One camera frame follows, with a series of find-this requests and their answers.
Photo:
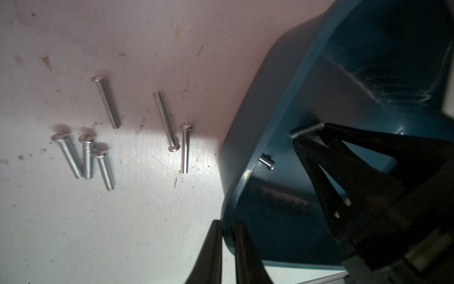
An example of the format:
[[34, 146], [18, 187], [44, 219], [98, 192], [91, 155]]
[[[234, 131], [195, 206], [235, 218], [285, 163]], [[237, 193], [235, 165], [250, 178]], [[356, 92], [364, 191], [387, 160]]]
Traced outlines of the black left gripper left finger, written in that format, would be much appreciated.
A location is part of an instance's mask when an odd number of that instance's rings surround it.
[[185, 284], [222, 283], [222, 242], [221, 221], [213, 220]]

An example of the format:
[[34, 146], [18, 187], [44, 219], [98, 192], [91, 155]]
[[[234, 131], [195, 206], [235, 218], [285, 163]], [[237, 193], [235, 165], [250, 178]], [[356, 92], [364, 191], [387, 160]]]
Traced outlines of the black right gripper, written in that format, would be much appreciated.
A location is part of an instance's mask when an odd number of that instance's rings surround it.
[[399, 162], [405, 174], [352, 162], [336, 181], [297, 138], [293, 147], [314, 187], [331, 234], [348, 252], [343, 265], [358, 284], [451, 284], [454, 281], [454, 143], [325, 123], [334, 137]]

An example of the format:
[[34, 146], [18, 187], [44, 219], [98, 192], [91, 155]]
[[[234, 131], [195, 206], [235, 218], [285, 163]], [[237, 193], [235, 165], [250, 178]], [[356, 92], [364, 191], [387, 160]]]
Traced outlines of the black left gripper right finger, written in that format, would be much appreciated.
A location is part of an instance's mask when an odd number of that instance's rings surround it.
[[238, 284], [272, 284], [247, 225], [235, 223], [235, 272]]

